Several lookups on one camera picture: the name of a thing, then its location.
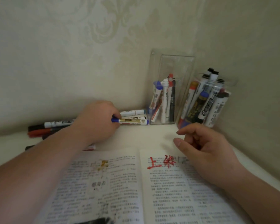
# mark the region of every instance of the pile of markers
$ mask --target pile of markers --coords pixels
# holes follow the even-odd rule
[[[118,119],[113,117],[111,119],[112,122],[119,122],[122,125],[148,125],[149,121],[144,116],[136,116],[145,114],[145,110],[133,110],[133,111],[124,111],[120,112],[122,119]],[[46,139],[50,135],[55,134],[59,130],[70,126],[73,124],[74,119],[72,120],[64,120],[64,121],[55,121],[55,122],[45,122],[40,125],[34,125],[28,127],[28,136],[29,137],[42,137],[42,139]],[[25,150],[33,147],[34,145],[27,146]],[[95,149],[95,145],[91,144],[86,147],[85,151],[91,151]]]
[[[151,122],[154,123],[161,112],[161,123],[174,122],[175,110],[175,80],[173,74],[163,81],[155,81],[154,96],[149,105],[152,110]]]
[[[213,127],[226,101],[231,95],[224,89],[225,81],[218,79],[219,72],[209,68],[201,80],[191,82],[178,127],[201,123]]]

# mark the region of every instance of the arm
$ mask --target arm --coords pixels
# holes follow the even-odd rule
[[[256,224],[280,223],[280,192],[238,161],[223,135],[201,124],[179,131],[174,143],[198,173],[233,196]]]
[[[31,223],[62,177],[63,170],[91,143],[119,127],[111,102],[88,105],[74,124],[0,166],[0,223]]]

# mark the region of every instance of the forearm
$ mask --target forearm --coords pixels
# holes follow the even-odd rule
[[[0,223],[31,223],[63,170],[89,143],[67,127],[0,166]]]
[[[280,223],[280,192],[246,170],[245,177],[226,191],[256,224]]]

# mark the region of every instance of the hand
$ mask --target hand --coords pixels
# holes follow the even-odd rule
[[[89,143],[100,142],[112,136],[120,126],[111,121],[113,115],[121,118],[111,101],[96,101],[87,105],[70,127],[87,137]]]
[[[173,140],[176,147],[205,180],[227,190],[244,178],[247,170],[222,134],[199,123],[190,124],[176,133],[185,135],[184,140]]]

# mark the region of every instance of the fingernail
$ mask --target fingernail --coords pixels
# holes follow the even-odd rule
[[[181,140],[180,138],[175,138],[175,139],[173,139],[173,142],[174,142],[174,144],[175,144],[176,147],[179,147],[180,142],[181,142],[180,140]]]

